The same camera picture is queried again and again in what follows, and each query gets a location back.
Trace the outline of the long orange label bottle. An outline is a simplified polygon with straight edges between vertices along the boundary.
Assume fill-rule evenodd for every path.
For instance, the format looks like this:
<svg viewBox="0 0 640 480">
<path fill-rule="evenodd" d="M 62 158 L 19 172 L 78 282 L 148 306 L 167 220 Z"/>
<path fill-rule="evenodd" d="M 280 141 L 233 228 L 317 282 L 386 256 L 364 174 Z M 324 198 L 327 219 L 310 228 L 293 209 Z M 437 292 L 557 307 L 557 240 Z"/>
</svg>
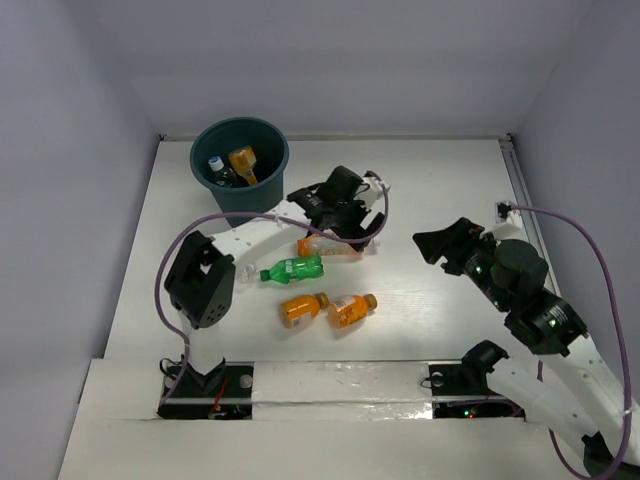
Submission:
<svg viewBox="0 0 640 480">
<path fill-rule="evenodd" d="M 299 257 L 318 255 L 322 257 L 336 256 L 349 259 L 360 259 L 363 255 L 373 255 L 377 253 L 380 241 L 375 238 L 360 252 L 356 251 L 351 244 L 337 242 L 329 238 L 312 234 L 296 242 L 296 251 Z"/>
</svg>

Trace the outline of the orange blue label bottle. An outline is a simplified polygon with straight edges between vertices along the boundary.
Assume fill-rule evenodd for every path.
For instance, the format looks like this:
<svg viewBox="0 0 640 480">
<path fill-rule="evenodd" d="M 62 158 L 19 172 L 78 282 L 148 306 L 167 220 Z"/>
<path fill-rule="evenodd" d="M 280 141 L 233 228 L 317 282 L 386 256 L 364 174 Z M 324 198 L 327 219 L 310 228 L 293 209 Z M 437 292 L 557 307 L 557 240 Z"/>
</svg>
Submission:
<svg viewBox="0 0 640 480">
<path fill-rule="evenodd" d="M 251 146 L 247 145 L 231 151 L 228 154 L 228 159 L 236 174 L 243 178 L 249 186 L 259 183 L 254 172 L 257 158 Z"/>
</svg>

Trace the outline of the clear plastic bottle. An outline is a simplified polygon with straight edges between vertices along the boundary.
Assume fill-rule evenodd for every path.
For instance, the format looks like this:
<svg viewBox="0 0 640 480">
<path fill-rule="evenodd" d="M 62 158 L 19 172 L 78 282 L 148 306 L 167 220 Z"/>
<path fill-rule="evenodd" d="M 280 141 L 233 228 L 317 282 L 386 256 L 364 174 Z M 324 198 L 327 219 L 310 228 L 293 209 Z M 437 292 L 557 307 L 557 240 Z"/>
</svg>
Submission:
<svg viewBox="0 0 640 480">
<path fill-rule="evenodd" d="M 225 188 L 245 188 L 248 182 L 239 176 L 233 168 L 225 163 L 220 156 L 213 156 L 208 160 L 212 172 L 211 182 Z"/>
</svg>

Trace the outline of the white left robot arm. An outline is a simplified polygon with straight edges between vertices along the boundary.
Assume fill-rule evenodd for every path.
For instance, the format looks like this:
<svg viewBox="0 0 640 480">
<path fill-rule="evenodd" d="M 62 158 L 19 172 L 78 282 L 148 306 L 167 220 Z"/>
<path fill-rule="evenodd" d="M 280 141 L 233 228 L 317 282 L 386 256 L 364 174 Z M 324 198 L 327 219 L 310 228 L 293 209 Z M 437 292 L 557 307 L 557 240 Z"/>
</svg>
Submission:
<svg viewBox="0 0 640 480">
<path fill-rule="evenodd" d="M 168 320 L 163 293 L 191 329 L 210 328 L 230 310 L 237 271 L 295 241 L 302 232 L 363 250 L 383 230 L 388 214 L 376 214 L 368 226 L 362 222 L 378 200 L 389 199 L 389 190 L 373 171 L 358 175 L 338 166 L 326 181 L 290 193 L 265 213 L 229 213 L 229 218 L 241 220 L 237 227 L 205 236 L 198 226 L 215 218 L 206 215 L 180 232 L 160 261 L 153 287 L 159 319 L 183 342 L 177 372 L 165 375 L 168 390 L 174 392 L 186 377 L 195 392 L 209 395 L 220 386 L 221 370 L 206 360 L 191 364 L 193 342 L 189 333 Z"/>
</svg>

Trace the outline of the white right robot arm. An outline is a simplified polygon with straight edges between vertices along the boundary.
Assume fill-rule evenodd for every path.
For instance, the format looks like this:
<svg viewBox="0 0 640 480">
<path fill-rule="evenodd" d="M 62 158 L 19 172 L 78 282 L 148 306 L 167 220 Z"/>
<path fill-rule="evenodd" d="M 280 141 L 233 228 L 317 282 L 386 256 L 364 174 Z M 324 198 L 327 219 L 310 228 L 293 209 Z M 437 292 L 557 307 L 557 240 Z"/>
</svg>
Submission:
<svg viewBox="0 0 640 480">
<path fill-rule="evenodd" d="M 496 343 L 483 340 L 457 362 L 430 367 L 438 398 L 502 396 L 536 415 L 577 455 L 591 479 L 639 476 L 638 405 L 599 355 L 575 309 L 545 286 L 549 266 L 516 238 L 517 220 L 489 230 L 462 217 L 451 226 L 416 233 L 424 260 L 466 276 L 504 314 L 511 335 L 552 370 L 571 392 L 566 399 L 527 375 Z"/>
</svg>

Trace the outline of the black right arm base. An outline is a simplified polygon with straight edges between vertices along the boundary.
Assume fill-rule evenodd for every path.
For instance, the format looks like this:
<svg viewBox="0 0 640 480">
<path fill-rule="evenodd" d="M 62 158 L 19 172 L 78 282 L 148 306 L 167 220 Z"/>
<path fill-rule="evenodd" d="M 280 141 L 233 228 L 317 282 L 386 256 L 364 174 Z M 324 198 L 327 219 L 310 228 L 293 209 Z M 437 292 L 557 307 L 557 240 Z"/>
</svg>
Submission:
<svg viewBox="0 0 640 480">
<path fill-rule="evenodd" d="M 420 382 L 434 399 L 438 419 L 521 418 L 525 411 L 514 402 L 491 391 L 487 376 L 507 352 L 492 341 L 476 344 L 459 361 L 445 361 L 429 366 Z"/>
</svg>

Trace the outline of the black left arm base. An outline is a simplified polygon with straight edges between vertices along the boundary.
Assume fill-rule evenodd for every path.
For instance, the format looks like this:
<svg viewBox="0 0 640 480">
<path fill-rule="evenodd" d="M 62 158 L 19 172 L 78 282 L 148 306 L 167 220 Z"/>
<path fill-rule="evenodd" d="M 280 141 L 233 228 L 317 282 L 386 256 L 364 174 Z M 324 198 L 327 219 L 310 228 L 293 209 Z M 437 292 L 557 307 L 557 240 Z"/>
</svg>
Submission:
<svg viewBox="0 0 640 480">
<path fill-rule="evenodd" d="M 250 420 L 254 364 L 225 359 L 208 373 L 163 358 L 164 377 L 157 415 L 166 420 Z"/>
</svg>

